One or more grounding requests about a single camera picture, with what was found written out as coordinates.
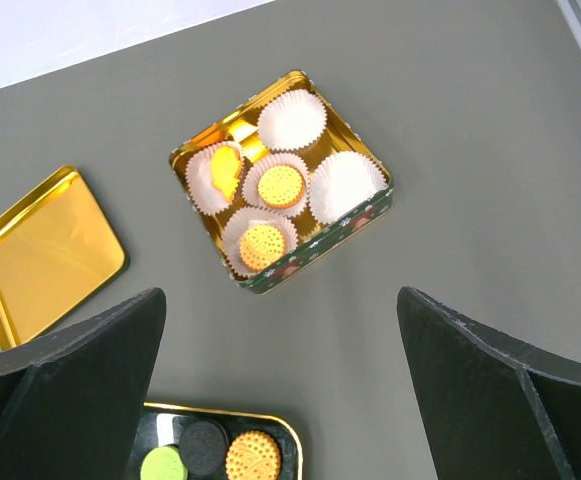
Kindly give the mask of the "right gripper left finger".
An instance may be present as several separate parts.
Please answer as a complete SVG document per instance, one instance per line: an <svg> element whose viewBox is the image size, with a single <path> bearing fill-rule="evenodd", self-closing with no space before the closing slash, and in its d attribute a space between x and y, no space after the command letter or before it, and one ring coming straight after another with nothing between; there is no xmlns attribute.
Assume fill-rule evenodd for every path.
<svg viewBox="0 0 581 480"><path fill-rule="evenodd" d="M166 319L144 290L0 353L0 479L120 479Z"/></svg>

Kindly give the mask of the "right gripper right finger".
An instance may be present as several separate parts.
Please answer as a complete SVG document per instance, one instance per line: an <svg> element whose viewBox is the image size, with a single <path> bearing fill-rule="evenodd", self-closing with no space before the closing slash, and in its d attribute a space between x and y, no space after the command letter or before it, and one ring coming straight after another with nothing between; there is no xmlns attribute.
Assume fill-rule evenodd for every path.
<svg viewBox="0 0 581 480"><path fill-rule="evenodd" d="M581 363L403 287L396 312L440 479L581 479Z"/></svg>

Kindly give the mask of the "orange round cookie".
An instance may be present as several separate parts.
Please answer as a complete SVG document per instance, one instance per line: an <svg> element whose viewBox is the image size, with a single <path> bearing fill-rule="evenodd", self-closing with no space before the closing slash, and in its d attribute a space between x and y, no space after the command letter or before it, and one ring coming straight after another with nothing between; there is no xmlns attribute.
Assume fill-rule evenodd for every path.
<svg viewBox="0 0 581 480"><path fill-rule="evenodd" d="M294 167L278 165L266 170L260 177L257 193L271 208L286 209L300 200L304 191L304 180Z"/></svg>
<svg viewBox="0 0 581 480"><path fill-rule="evenodd" d="M264 270L286 253L286 237L282 230L270 224L249 227L239 240L239 256L246 267L256 272Z"/></svg>
<svg viewBox="0 0 581 480"><path fill-rule="evenodd" d="M231 443L225 461L229 480L276 480L281 471L281 452L263 431L251 430Z"/></svg>

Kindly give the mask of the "orange fish cookie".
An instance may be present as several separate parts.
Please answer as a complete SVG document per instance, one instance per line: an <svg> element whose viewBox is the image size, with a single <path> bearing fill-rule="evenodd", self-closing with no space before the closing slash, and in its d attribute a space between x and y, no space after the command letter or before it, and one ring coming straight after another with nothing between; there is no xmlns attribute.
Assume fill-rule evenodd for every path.
<svg viewBox="0 0 581 480"><path fill-rule="evenodd" d="M228 203L234 200L242 168L240 151L233 146L221 146L211 156L212 186L222 194Z"/></svg>

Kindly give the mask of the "green christmas cookie tin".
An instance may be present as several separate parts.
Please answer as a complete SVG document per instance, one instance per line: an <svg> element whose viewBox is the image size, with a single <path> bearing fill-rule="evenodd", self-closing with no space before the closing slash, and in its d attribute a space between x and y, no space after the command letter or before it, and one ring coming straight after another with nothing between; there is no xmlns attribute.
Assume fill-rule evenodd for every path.
<svg viewBox="0 0 581 480"><path fill-rule="evenodd" d="M230 278L255 294L393 204L389 171L299 70L173 150L169 164Z"/></svg>

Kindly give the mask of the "black gold-rimmed tray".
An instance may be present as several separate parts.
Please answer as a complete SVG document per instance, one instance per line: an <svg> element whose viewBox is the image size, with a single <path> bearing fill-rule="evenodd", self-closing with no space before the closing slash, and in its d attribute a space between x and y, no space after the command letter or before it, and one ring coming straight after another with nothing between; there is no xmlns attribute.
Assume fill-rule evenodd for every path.
<svg viewBox="0 0 581 480"><path fill-rule="evenodd" d="M147 453L156 447L167 445L178 449L184 429L199 420L210 420L219 424L227 435L228 449L234 439L244 432L257 430L267 433L275 440L281 452L281 471L277 479L302 477L301 441L295 430L284 420L271 415L164 403L144 405L124 477L140 479L140 467ZM205 477L192 475L188 471L188 479L228 479L225 461L226 457L219 470Z"/></svg>

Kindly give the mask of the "green round cookie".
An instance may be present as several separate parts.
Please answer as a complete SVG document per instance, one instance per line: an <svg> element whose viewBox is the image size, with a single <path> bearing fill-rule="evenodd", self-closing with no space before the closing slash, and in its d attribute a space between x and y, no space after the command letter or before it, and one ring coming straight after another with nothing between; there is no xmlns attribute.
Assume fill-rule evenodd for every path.
<svg viewBox="0 0 581 480"><path fill-rule="evenodd" d="M149 451L140 467L141 480L187 480L188 475L178 449L172 445Z"/></svg>

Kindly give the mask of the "black sandwich cookie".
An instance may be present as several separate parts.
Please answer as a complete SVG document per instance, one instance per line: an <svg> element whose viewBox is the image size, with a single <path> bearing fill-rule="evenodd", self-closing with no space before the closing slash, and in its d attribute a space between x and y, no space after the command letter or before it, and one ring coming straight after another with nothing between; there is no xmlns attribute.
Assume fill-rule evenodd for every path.
<svg viewBox="0 0 581 480"><path fill-rule="evenodd" d="M184 429L178 449L189 473L205 477L214 474L223 465L228 439L224 429L216 422L199 420Z"/></svg>

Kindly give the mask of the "gold tin lid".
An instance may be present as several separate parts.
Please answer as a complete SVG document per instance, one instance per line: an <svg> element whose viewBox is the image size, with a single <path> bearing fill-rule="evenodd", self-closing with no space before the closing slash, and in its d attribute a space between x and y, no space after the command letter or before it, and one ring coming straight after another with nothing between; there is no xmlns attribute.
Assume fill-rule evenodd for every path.
<svg viewBox="0 0 581 480"><path fill-rule="evenodd" d="M56 170L0 216L0 349L55 326L127 261L83 176Z"/></svg>

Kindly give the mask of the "white paper cupcake liner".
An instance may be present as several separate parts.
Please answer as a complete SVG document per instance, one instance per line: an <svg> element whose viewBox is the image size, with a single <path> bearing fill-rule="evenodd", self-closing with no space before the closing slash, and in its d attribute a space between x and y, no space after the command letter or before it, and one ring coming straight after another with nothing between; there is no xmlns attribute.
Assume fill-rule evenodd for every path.
<svg viewBox="0 0 581 480"><path fill-rule="evenodd" d="M369 157L354 151L336 152L314 171L309 208L318 222L330 224L387 186L384 174Z"/></svg>
<svg viewBox="0 0 581 480"><path fill-rule="evenodd" d="M279 260L298 246L298 232L293 222L287 217L255 207L239 209L231 216L225 226L222 234L222 245L231 270L245 278L254 277L279 261L277 260L264 270L256 272L246 267L241 260L239 256L239 240L249 227L257 224L274 225L284 233L286 237L286 253Z"/></svg>
<svg viewBox="0 0 581 480"><path fill-rule="evenodd" d="M304 191L300 200L294 206L286 209L268 207L260 199L257 193L257 185L260 177L266 170L278 165L287 165L296 168L301 173L304 180ZM266 210L293 218L298 216L306 207L308 187L309 171L303 159L293 153L275 153L263 157L250 168L244 180L242 194L245 201L251 206L264 208Z"/></svg>
<svg viewBox="0 0 581 480"><path fill-rule="evenodd" d="M257 130L271 151L296 151L318 141L326 129L324 103L306 89L285 92L261 111Z"/></svg>
<svg viewBox="0 0 581 480"><path fill-rule="evenodd" d="M221 146L230 145L240 151L243 168L240 175L244 172L244 158L241 146L234 141L221 141L202 148L195 153L189 160L185 168L185 179L187 181L190 196L195 206L205 215L214 215L224 210L234 202L228 203L224 200L222 194L212 186L210 161L212 154Z"/></svg>

